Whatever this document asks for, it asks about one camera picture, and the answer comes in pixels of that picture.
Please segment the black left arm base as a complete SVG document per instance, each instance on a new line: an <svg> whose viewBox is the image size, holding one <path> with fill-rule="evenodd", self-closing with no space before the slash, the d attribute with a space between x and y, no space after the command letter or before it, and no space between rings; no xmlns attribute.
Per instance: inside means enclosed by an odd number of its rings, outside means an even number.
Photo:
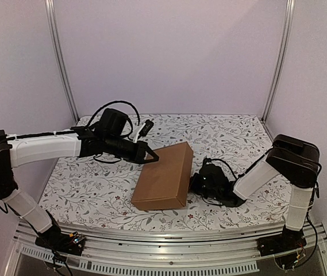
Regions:
<svg viewBox="0 0 327 276"><path fill-rule="evenodd" d="M54 252L62 252L66 254L81 256L86 236L79 232L62 233L57 221L47 211L51 218L51 227L44 233L37 233L35 245L53 250Z"/></svg>

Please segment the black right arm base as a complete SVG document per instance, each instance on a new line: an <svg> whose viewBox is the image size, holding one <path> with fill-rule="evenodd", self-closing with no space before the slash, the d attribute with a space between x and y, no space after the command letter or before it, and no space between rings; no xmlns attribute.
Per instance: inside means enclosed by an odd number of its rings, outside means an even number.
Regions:
<svg viewBox="0 0 327 276"><path fill-rule="evenodd" d="M303 230L292 231L283 227L280 234L257 239L257 249L261 256L277 255L276 265L282 270L292 270L306 258L307 245Z"/></svg>

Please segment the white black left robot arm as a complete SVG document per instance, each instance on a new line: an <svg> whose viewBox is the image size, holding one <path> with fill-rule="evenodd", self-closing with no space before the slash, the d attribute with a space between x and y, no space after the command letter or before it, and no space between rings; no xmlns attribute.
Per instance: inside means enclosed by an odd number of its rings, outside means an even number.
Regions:
<svg viewBox="0 0 327 276"><path fill-rule="evenodd" d="M109 154L118 160L134 164L157 162L159 156L141 141L153 127L147 120L131 129L134 139L123 134L129 116L107 105L101 107L98 121L92 118L86 125L64 131L43 132L28 135L8 135L0 130L0 201L7 212L15 211L34 228L43 241L53 250L61 249L64 236L55 219L26 192L18 187L13 169L24 164L57 158L85 158Z"/></svg>

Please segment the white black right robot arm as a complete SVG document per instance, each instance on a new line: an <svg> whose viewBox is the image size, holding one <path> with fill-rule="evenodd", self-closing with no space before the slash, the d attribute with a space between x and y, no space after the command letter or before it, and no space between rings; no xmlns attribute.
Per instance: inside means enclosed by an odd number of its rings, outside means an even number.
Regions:
<svg viewBox="0 0 327 276"><path fill-rule="evenodd" d="M313 198L319 196L318 177L322 170L320 150L310 142L287 135L277 135L266 150L243 173L230 180L219 158L204 158L201 168L190 178L188 190L214 205L237 208L274 179L290 186L290 199L284 223L285 231L276 239L282 251L288 251L299 240Z"/></svg>

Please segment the brown cardboard box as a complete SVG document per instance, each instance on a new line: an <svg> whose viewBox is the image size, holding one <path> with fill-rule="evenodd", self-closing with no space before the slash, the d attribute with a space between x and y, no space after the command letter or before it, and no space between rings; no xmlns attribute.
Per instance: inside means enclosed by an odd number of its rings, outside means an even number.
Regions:
<svg viewBox="0 0 327 276"><path fill-rule="evenodd" d="M186 206L193 150L183 142L154 150L157 162L143 165L131 204L138 210L170 210Z"/></svg>

